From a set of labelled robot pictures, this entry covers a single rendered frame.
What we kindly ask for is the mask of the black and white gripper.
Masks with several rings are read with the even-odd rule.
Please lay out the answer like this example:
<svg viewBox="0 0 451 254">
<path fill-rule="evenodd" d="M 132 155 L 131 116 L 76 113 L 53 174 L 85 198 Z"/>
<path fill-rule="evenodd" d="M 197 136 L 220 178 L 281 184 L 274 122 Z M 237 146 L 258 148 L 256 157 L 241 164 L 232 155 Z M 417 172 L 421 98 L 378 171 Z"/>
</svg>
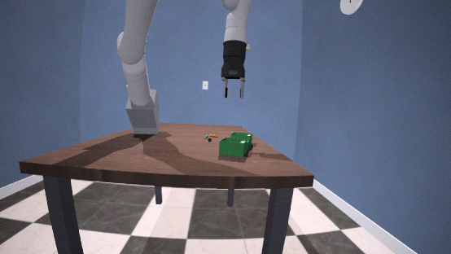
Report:
<svg viewBox="0 0 451 254">
<path fill-rule="evenodd" d="M 245 28 L 231 26 L 225 30 L 223 59 L 221 68 L 221 79 L 224 81 L 224 98 L 227 98 L 228 79 L 240 79 L 240 98 L 243 99 L 243 87 L 245 78 L 244 60 L 246 51 L 251 50 L 251 46 L 246 44 L 247 35 Z"/>
</svg>

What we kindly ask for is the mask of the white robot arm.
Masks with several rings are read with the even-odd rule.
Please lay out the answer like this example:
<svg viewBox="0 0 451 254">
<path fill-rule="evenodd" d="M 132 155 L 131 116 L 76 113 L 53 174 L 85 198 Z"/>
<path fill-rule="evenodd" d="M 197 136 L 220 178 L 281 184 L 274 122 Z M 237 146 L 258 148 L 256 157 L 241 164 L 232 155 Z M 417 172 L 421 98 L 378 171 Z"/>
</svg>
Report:
<svg viewBox="0 0 451 254">
<path fill-rule="evenodd" d="M 122 68 L 127 82 L 126 89 L 130 101 L 137 106 L 147 105 L 151 101 L 144 52 L 147 32 L 158 1 L 126 0 L 125 29 L 117 38 L 117 53 L 122 60 Z M 228 11 L 232 11 L 226 17 L 225 29 L 239 26 L 246 30 L 252 1 L 222 0 L 224 7 Z"/>
</svg>

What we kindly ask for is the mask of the green open-top bin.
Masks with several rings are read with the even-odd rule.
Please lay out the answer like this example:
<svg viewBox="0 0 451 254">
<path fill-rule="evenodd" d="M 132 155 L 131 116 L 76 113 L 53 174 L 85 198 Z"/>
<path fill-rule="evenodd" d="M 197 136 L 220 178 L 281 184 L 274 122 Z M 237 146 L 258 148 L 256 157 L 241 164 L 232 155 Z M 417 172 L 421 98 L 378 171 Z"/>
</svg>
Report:
<svg viewBox="0 0 451 254">
<path fill-rule="evenodd" d="M 219 154 L 243 157 L 251 144 L 252 134 L 234 132 L 220 141 Z"/>
</svg>

